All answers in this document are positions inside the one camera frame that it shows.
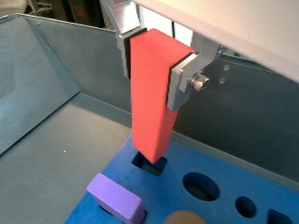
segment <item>gray surface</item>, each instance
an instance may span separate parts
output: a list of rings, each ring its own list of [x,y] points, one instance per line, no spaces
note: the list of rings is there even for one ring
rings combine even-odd
[[[80,92],[130,110],[130,80],[125,77],[117,34],[40,17],[26,19],[58,55]]]
[[[299,183],[299,85],[229,57],[205,73],[210,85],[191,92],[174,129]]]
[[[0,157],[0,223],[63,223],[125,142],[130,114],[79,94]]]
[[[2,154],[79,89],[22,17],[0,24],[0,54]]]

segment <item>circular hole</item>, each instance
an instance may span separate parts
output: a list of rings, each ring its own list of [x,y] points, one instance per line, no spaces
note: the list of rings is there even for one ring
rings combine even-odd
[[[183,177],[183,186],[189,193],[199,200],[214,201],[221,196],[221,189],[215,181],[198,172],[186,174]]]
[[[238,198],[237,209],[241,215],[243,215],[246,218],[253,218],[258,212],[258,208],[254,201],[247,197]]]

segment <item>metal bracket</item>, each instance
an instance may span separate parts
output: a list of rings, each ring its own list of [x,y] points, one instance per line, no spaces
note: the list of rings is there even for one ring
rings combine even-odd
[[[227,51],[226,47],[205,38],[197,32],[193,34],[191,47],[197,52],[182,60],[173,68],[171,72],[167,108],[173,111],[178,110],[189,101],[193,86],[197,90],[203,90],[206,88],[210,79],[202,75],[202,71]]]
[[[122,51],[125,75],[130,79],[130,39],[145,32],[146,28],[141,26],[135,3],[129,0],[101,0],[101,2],[117,30],[117,45]]]

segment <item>hole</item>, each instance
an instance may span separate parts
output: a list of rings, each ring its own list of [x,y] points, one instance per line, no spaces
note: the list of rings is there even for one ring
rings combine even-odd
[[[293,220],[277,210],[270,209],[267,213],[267,224],[293,224]]]
[[[214,201],[221,196],[221,189],[215,181],[198,172],[191,172],[183,177],[183,186],[199,200]]]
[[[155,176],[159,176],[162,174],[166,163],[167,159],[165,157],[161,157],[159,160],[153,164],[141,152],[138,152],[138,154],[135,155],[135,159],[133,161],[133,164],[137,167],[153,173]]]
[[[237,200],[237,209],[242,216],[253,218],[258,213],[254,201],[247,197],[239,197]]]

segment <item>square hole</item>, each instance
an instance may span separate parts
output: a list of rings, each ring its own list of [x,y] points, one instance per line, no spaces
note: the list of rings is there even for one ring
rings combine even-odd
[[[135,159],[133,161],[133,164],[137,167],[153,173],[155,176],[159,176],[162,174],[166,163],[167,159],[165,157],[161,157],[159,160],[153,164],[141,152],[137,153]]]

